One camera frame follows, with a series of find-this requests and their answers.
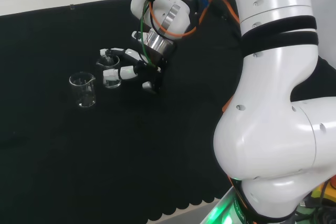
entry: green light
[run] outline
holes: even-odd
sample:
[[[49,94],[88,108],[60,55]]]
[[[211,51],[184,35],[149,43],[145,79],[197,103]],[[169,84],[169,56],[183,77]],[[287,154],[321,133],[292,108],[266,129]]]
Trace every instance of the green light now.
[[[212,210],[211,214],[209,215],[208,222],[209,221],[212,222],[212,221],[215,221],[217,219],[218,215],[220,214],[220,213],[217,214],[217,212],[218,212],[218,208],[216,207],[216,208],[214,208],[214,210]]]
[[[232,224],[232,219],[231,219],[230,215],[223,218],[222,224]]]

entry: glass beaker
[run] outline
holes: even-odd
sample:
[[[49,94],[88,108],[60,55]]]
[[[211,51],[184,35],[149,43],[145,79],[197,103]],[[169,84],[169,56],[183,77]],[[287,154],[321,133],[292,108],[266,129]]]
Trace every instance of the glass beaker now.
[[[96,103],[93,82],[95,77],[90,73],[75,73],[69,78],[73,97],[80,108],[88,108]]]
[[[120,68],[120,59],[116,55],[110,56],[101,56],[97,61],[96,65],[99,67],[101,76],[103,79],[103,85],[107,89],[115,89],[121,85],[121,80],[109,81],[106,80],[103,76],[103,71],[108,69],[119,69]]]

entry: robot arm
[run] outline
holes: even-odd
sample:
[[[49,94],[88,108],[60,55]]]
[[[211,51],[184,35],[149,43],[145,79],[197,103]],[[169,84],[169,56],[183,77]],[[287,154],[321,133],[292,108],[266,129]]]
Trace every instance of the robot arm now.
[[[138,18],[144,2],[132,1]],[[310,0],[236,2],[244,67],[217,125],[215,154],[228,176],[241,181],[239,202],[248,205],[245,211],[263,222],[282,222],[305,195],[336,174],[336,156],[327,154],[336,147],[331,141],[336,135],[336,99],[290,102],[293,88],[313,73],[318,60]],[[184,33],[190,22],[183,3],[156,0],[154,14],[164,24],[174,5],[183,15],[175,16],[167,30]],[[148,11],[144,20],[151,26]]]

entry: screw hole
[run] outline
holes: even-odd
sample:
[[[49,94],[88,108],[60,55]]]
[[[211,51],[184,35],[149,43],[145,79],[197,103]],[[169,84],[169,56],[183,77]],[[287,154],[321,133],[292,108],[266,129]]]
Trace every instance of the screw hole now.
[[[244,111],[244,110],[246,110],[246,107],[244,105],[238,105],[238,106],[236,106],[236,109],[238,109],[240,111]]]
[[[323,132],[323,133],[326,133],[327,132],[327,129],[325,127],[325,125],[323,123],[320,123],[320,130]]]

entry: black table surface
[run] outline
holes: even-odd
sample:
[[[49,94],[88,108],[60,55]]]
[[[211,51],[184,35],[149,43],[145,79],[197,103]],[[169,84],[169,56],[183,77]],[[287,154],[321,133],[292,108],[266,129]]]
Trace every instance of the black table surface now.
[[[212,141],[243,59],[217,9],[179,43],[160,95],[139,81],[97,85],[97,106],[75,108],[71,74],[96,74],[101,48],[136,49],[130,1],[0,17],[2,224],[146,223],[230,188]],[[335,87],[336,71],[319,59],[292,100]]]

